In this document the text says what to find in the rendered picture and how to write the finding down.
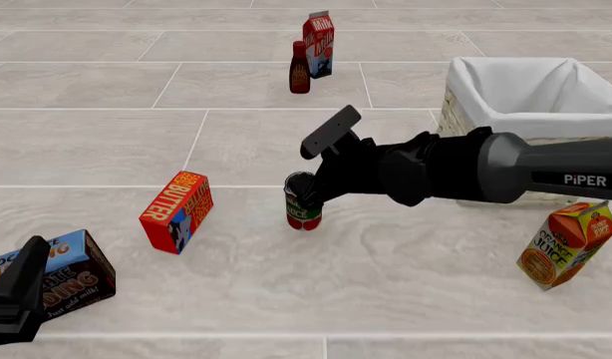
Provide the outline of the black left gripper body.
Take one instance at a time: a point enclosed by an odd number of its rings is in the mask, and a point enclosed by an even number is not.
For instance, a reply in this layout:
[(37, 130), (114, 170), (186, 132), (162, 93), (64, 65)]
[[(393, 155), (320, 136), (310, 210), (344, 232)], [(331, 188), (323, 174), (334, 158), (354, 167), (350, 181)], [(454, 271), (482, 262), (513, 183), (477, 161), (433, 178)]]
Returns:
[(32, 342), (42, 324), (41, 299), (22, 302), (0, 300), (0, 346)]

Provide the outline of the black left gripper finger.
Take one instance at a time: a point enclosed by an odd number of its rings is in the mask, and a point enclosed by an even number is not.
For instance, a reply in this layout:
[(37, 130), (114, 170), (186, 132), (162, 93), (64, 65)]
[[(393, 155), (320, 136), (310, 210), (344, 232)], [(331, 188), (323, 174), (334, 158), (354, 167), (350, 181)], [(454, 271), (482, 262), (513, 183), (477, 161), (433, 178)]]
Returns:
[(42, 284), (51, 245), (33, 235), (0, 275), (0, 307), (43, 312)]

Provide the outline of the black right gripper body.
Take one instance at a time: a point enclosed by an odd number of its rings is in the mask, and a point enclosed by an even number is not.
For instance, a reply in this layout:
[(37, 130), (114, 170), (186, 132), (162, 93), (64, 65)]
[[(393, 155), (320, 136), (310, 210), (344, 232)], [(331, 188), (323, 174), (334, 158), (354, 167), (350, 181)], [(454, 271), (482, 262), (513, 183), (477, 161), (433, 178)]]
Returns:
[(372, 138), (359, 139), (349, 131), (322, 155), (314, 185), (326, 187), (325, 200), (347, 193), (385, 194), (379, 163), (390, 146), (377, 146)]

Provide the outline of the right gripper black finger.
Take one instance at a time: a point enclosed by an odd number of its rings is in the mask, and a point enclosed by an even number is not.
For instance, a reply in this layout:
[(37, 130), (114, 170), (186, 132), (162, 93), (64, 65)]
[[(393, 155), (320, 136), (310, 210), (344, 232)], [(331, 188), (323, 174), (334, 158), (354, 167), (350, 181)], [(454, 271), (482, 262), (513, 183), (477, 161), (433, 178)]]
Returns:
[(325, 202), (326, 187), (324, 185), (312, 185), (308, 190), (308, 208), (322, 208)]
[(287, 199), (307, 199), (311, 196), (313, 173), (293, 173), (286, 179)]

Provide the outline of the tomato sauce can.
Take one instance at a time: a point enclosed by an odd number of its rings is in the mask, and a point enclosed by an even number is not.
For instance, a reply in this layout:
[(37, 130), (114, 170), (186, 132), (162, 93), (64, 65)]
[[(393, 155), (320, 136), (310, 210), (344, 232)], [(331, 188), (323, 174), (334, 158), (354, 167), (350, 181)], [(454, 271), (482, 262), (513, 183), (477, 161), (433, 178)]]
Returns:
[(298, 230), (310, 231), (315, 229), (322, 220), (322, 208), (309, 209), (300, 205), (300, 202), (286, 198), (286, 180), (284, 184), (286, 216), (289, 225)]

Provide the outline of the dark red sauce bottle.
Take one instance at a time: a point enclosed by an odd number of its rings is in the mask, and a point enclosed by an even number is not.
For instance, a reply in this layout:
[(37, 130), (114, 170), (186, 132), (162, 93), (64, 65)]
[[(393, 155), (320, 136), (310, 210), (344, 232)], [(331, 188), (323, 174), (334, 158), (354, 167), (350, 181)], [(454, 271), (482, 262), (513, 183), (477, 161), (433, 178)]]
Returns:
[(289, 69), (289, 90), (293, 94), (307, 94), (310, 92), (310, 69), (306, 57), (306, 44), (304, 41), (294, 41), (292, 45), (293, 56)]

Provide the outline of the wicker basket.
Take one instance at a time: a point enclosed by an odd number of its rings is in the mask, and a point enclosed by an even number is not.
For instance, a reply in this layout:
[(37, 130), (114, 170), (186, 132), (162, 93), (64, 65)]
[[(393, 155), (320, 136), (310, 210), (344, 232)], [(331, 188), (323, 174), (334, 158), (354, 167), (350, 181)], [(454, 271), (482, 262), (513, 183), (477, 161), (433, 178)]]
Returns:
[[(478, 125), (469, 118), (464, 111), (456, 95), (451, 89), (446, 88), (441, 115), (437, 116), (438, 130), (437, 133), (441, 137), (457, 137), (464, 136), (469, 131), (477, 128)], [(606, 140), (606, 137), (582, 137), (582, 138), (527, 138), (525, 141), (531, 146), (552, 145), (558, 143), (572, 143), (590, 140)], [(459, 205), (483, 206), (497, 205), (504, 207), (538, 207), (538, 206), (558, 206), (564, 207), (578, 201), (577, 196), (570, 196), (555, 193), (543, 193), (527, 191), (515, 202), (507, 204), (473, 202), (470, 200), (458, 199)]]

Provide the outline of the white cloth basket liner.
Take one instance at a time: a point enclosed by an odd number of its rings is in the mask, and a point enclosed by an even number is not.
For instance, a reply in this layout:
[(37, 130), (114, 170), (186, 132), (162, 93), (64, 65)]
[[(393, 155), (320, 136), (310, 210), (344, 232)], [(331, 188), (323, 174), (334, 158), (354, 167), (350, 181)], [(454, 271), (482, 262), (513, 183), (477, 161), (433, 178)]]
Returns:
[(533, 138), (612, 138), (612, 84), (571, 58), (452, 59), (446, 79), (479, 127)]

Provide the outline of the chocolate pudding box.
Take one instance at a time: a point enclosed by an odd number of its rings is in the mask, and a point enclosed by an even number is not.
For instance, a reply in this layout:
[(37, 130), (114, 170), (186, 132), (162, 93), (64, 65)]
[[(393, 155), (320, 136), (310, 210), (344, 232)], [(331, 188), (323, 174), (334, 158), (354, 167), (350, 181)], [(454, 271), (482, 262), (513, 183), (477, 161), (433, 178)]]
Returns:
[(48, 240), (43, 278), (45, 319), (51, 320), (116, 294), (116, 272), (86, 229)]

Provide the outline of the red butter box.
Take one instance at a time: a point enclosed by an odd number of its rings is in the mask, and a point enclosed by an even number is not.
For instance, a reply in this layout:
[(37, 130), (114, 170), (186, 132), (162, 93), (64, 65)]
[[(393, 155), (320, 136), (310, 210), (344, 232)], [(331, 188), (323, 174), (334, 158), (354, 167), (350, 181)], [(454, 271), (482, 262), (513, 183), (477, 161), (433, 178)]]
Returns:
[(181, 254), (213, 208), (207, 176), (179, 172), (140, 216), (151, 245)]

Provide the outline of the red milk carton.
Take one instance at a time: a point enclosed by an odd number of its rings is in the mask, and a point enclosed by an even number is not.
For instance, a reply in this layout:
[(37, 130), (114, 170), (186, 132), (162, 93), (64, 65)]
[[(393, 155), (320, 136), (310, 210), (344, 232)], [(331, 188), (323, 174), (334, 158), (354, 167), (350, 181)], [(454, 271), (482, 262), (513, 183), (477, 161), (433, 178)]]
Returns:
[(334, 32), (329, 11), (309, 14), (308, 20), (302, 26), (302, 38), (306, 44), (306, 59), (312, 79), (332, 74)]

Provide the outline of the orange juice carton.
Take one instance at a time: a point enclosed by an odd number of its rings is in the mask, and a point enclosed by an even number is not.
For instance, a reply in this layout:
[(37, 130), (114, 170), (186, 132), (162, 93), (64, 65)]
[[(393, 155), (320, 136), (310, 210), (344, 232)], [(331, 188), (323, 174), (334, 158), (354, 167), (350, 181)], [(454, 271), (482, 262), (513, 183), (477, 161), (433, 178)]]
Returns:
[(574, 277), (610, 238), (609, 202), (577, 202), (548, 216), (516, 264), (546, 291)]

